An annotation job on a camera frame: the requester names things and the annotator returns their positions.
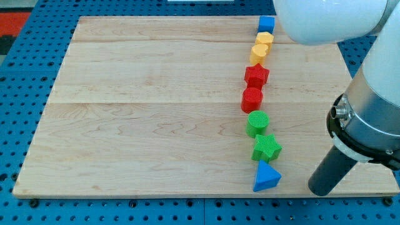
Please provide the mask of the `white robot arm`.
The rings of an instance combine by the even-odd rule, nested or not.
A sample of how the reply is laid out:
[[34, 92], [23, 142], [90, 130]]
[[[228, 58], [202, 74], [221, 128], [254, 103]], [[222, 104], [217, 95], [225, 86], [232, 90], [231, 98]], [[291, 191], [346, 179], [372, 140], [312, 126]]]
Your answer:
[[319, 45], [376, 35], [326, 124], [333, 145], [309, 178], [327, 195], [357, 163], [399, 169], [399, 2], [275, 0], [281, 26], [295, 42]]

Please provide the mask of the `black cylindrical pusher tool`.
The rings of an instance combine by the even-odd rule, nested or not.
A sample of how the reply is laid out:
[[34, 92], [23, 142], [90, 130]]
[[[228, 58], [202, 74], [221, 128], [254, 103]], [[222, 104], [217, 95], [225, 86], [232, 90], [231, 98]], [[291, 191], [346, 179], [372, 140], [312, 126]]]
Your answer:
[[317, 196], [328, 195], [357, 163], [333, 146], [309, 178], [308, 188]]

